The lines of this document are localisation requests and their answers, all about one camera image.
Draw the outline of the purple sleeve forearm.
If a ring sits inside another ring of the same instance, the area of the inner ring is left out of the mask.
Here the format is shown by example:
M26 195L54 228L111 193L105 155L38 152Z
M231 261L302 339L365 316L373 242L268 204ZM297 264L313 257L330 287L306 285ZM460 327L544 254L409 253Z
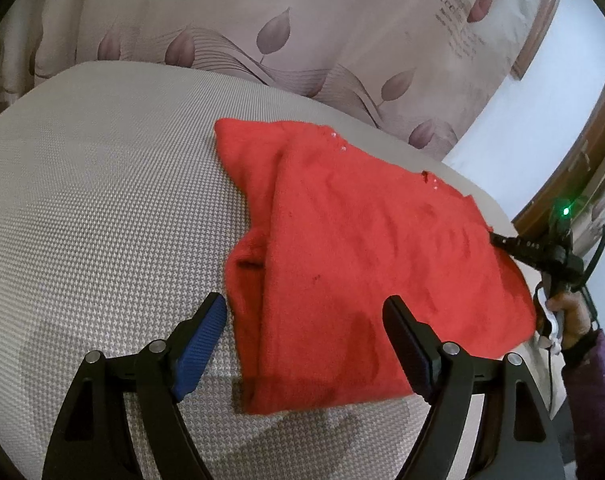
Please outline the purple sleeve forearm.
M605 334L592 330L563 352L563 381L579 479L605 479Z

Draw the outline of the person's right hand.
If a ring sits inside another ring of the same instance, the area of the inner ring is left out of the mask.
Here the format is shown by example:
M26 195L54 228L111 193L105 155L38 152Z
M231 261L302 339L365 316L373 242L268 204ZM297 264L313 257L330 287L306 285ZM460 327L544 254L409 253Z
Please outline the person's right hand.
M581 292L560 292L546 301L546 307L554 313L564 315L561 348L568 350L590 333L592 320L590 310Z

